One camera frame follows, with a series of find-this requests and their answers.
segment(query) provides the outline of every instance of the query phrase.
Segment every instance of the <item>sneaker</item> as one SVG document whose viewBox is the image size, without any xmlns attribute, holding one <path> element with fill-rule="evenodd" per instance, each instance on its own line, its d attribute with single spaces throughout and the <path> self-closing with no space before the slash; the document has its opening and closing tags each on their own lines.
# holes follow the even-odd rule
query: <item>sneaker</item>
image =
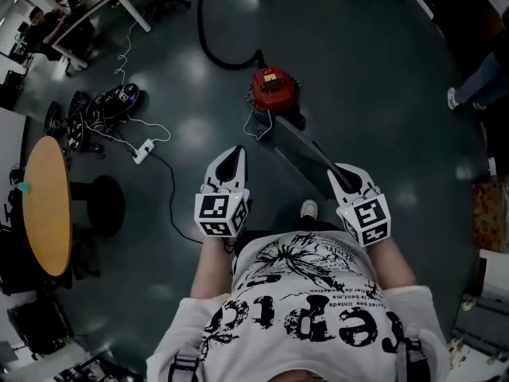
<svg viewBox="0 0 509 382">
<path fill-rule="evenodd" d="M 456 106 L 459 105 L 459 103 L 456 101 L 456 89 L 449 88 L 449 90 L 447 91 L 447 104 L 451 111 L 456 109 Z"/>
<path fill-rule="evenodd" d="M 479 102 L 474 102 L 472 103 L 472 106 L 474 107 L 474 109 L 476 109 L 477 111 L 484 111 L 486 110 L 486 107 L 481 105 Z"/>
<path fill-rule="evenodd" d="M 306 200 L 301 207 L 301 218 L 311 216 L 314 220 L 318 217 L 318 204 L 313 200 Z"/>
</svg>

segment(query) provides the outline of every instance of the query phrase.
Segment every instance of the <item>white cable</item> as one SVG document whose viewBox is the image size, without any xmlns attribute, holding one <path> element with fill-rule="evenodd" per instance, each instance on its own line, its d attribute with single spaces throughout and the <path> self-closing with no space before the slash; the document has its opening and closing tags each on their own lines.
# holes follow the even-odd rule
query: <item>white cable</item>
<svg viewBox="0 0 509 382">
<path fill-rule="evenodd" d="M 244 128 L 243 128 L 244 133 L 247 134 L 248 136 L 252 136 L 252 137 L 256 138 L 256 141 L 258 141 L 263 136 L 265 136 L 265 134 L 267 134 L 270 131 L 270 129 L 272 129 L 272 118 L 270 117 L 270 111 L 267 111 L 267 113 L 269 114 L 270 126 L 266 131 L 264 131 L 261 135 L 258 136 L 257 134 L 247 133 L 247 130 L 246 130 L 247 124 L 249 123 L 249 121 L 251 120 L 251 116 L 253 115 L 253 109 L 251 109 L 251 113 L 249 114 L 249 117 L 247 118 L 246 122 L 244 123 Z"/>
<path fill-rule="evenodd" d="M 145 120 L 133 119 L 129 115 L 127 115 L 127 117 L 129 118 L 129 120 L 132 120 L 133 122 L 142 122 L 143 124 L 145 124 L 147 126 L 159 126 L 160 128 L 166 130 L 166 133 L 168 133 L 168 138 L 167 139 L 163 140 L 162 138 L 152 138 L 151 140 L 153 142 L 169 142 L 169 140 L 172 138 L 172 134 L 169 132 L 169 130 L 166 129 L 166 127 L 164 127 L 163 125 L 161 125 L 159 123 L 147 123 Z"/>
<path fill-rule="evenodd" d="M 98 134 L 100 134 L 101 136 L 108 137 L 108 138 L 112 138 L 112 139 L 114 139 L 114 140 L 115 140 L 115 141 L 117 141 L 117 142 L 125 143 L 125 144 L 127 144 L 127 145 L 131 148 L 131 149 L 133 149 L 133 150 L 134 150 L 134 152 L 135 152 L 136 154 L 138 153 L 138 149 L 137 149 L 136 147 L 134 147 L 132 144 L 130 144 L 130 143 L 128 143 L 128 142 L 126 142 L 125 140 L 120 140 L 119 138 L 116 138 L 116 137 L 110 136 L 110 135 L 108 135 L 108 134 L 101 133 L 100 131 L 97 131 L 96 129 L 92 129 L 92 128 L 91 128 L 91 127 L 89 127 L 89 126 L 88 126 L 85 122 L 84 122 L 84 124 L 85 124 L 85 127 L 86 127 L 88 130 L 93 131 L 94 133 L 98 133 Z"/>
<path fill-rule="evenodd" d="M 115 69 L 115 72 L 113 72 L 114 75 L 117 75 L 119 72 L 122 73 L 122 85 L 124 85 L 124 80 L 126 79 L 126 72 L 124 71 L 124 67 L 126 66 L 127 64 L 127 54 L 129 53 L 132 45 L 130 43 L 130 31 L 133 29 L 133 27 L 135 25 L 137 25 L 138 22 L 135 21 L 133 23 L 133 25 L 131 27 L 129 27 L 129 33 L 127 34 L 127 41 L 129 41 L 129 48 L 127 49 L 127 51 L 124 52 L 124 54 L 120 54 L 118 57 L 117 57 L 117 60 L 124 60 L 124 63 L 122 65 L 120 65 L 118 68 Z"/>
</svg>

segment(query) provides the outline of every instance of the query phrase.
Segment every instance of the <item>power strip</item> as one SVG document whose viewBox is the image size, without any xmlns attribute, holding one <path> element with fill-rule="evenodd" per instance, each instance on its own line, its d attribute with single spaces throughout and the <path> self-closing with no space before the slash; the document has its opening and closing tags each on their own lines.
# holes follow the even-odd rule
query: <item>power strip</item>
<svg viewBox="0 0 509 382">
<path fill-rule="evenodd" d="M 142 161 L 146 159 L 146 156 L 154 149 L 155 145 L 149 138 L 142 144 L 142 146 L 136 151 L 136 157 L 133 160 L 136 164 L 142 164 Z"/>
</svg>

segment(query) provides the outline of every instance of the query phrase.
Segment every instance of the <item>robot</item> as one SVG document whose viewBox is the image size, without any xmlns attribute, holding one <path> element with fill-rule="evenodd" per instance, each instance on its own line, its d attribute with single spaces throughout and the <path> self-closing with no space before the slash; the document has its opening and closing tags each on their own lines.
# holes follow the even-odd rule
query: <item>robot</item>
<svg viewBox="0 0 509 382">
<path fill-rule="evenodd" d="M 345 230 L 362 248 L 389 237 L 390 213 L 380 188 L 358 167 L 335 166 L 337 171 L 328 169 L 327 175 Z M 194 209 L 194 220 L 205 236 L 238 237 L 249 213 L 246 179 L 246 151 L 241 146 L 224 151 L 208 166 Z"/>
</svg>

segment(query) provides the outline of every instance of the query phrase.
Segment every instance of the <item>vacuum hose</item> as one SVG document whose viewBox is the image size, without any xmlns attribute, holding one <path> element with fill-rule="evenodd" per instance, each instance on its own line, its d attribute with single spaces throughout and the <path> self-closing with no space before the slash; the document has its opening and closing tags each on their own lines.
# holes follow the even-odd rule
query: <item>vacuum hose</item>
<svg viewBox="0 0 509 382">
<path fill-rule="evenodd" d="M 208 49 L 207 41 L 205 40 L 205 32 L 204 32 L 204 0 L 198 0 L 198 36 L 200 38 L 201 48 L 204 50 L 205 55 L 214 63 L 219 65 L 221 68 L 225 69 L 245 69 L 253 66 L 253 64 L 257 61 L 259 68 L 265 68 L 266 64 L 263 60 L 263 53 L 261 49 L 257 49 L 254 55 L 244 62 L 239 64 L 229 64 L 220 60 L 216 57 L 210 49 Z"/>
</svg>

